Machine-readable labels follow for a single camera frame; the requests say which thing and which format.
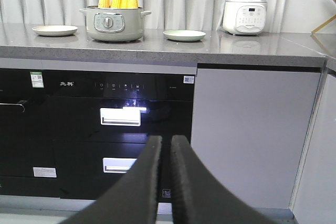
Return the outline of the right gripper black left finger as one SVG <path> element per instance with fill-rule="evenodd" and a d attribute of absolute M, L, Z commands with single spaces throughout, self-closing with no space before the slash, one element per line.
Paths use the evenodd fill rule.
<path fill-rule="evenodd" d="M 150 136 L 138 159 L 94 203 L 62 223 L 155 223 L 162 138 Z"/>

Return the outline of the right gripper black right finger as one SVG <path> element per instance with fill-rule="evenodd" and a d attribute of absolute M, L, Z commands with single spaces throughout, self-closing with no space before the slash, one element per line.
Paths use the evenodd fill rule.
<path fill-rule="evenodd" d="M 185 136 L 172 137 L 171 173 L 174 223 L 265 223 L 209 172 Z"/>

